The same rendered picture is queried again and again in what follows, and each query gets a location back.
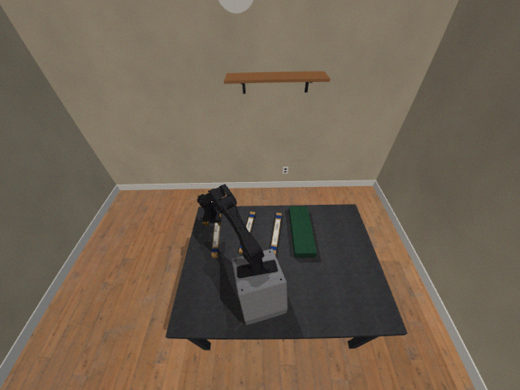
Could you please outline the brown flat pack with blue bands and white label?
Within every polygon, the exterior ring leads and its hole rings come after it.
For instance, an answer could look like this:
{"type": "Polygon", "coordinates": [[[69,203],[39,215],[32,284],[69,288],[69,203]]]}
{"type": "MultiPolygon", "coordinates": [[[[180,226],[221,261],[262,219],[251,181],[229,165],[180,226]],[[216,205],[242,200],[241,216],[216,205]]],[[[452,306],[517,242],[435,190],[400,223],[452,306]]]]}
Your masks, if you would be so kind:
{"type": "MultiPolygon", "coordinates": [[[[248,218],[248,222],[246,224],[246,228],[248,229],[249,233],[251,233],[251,230],[252,230],[252,226],[253,226],[253,223],[254,223],[254,218],[255,218],[255,212],[253,211],[250,211],[249,213],[249,218],[248,218]]],[[[241,250],[241,246],[240,246],[240,249],[239,249],[239,254],[242,254],[243,251],[241,250]]]]}

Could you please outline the low green platform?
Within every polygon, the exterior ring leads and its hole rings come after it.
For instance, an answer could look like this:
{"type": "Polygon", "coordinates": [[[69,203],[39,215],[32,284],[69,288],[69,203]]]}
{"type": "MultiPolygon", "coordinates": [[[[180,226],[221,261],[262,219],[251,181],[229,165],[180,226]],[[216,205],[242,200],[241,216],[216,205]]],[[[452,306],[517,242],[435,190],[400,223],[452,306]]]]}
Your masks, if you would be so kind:
{"type": "Polygon", "coordinates": [[[289,218],[295,258],[315,258],[317,254],[308,206],[290,206],[289,218]],[[294,242],[293,242],[294,238],[294,242]],[[296,256],[295,256],[296,252],[296,256]]]}

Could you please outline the brown welding electrode pack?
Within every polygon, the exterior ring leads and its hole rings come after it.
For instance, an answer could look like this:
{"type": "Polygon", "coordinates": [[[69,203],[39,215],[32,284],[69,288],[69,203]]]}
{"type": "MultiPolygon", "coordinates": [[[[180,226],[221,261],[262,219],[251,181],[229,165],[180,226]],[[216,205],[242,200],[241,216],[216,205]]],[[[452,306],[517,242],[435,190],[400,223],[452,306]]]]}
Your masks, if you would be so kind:
{"type": "Polygon", "coordinates": [[[219,237],[220,237],[220,225],[217,223],[214,224],[214,236],[213,236],[213,244],[211,250],[211,257],[217,258],[219,256],[219,237]]]}

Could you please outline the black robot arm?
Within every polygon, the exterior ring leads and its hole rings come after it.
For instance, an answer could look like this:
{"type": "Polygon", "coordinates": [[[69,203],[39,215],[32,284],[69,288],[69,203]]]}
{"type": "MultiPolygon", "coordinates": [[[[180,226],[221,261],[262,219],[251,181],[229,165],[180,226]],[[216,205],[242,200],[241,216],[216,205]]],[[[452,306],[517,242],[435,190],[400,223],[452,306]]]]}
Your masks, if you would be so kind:
{"type": "Polygon", "coordinates": [[[263,275],[271,272],[277,272],[278,268],[275,260],[265,262],[262,261],[262,258],[265,255],[262,251],[260,244],[249,233],[244,222],[242,221],[236,207],[235,197],[233,196],[232,192],[229,190],[226,184],[223,184],[221,186],[209,190],[209,192],[206,195],[199,195],[197,202],[199,203],[199,205],[201,204],[200,206],[203,206],[204,211],[207,215],[210,215],[213,212],[217,214],[217,211],[219,213],[224,214],[224,216],[229,220],[232,227],[234,228],[240,240],[240,245],[242,247],[241,249],[243,251],[242,254],[244,256],[244,259],[246,259],[246,261],[249,263],[247,265],[237,267],[238,278],[240,279],[255,275],[263,275]],[[227,194],[224,191],[226,191],[227,194]],[[200,200],[200,202],[198,200],[200,200]]]}

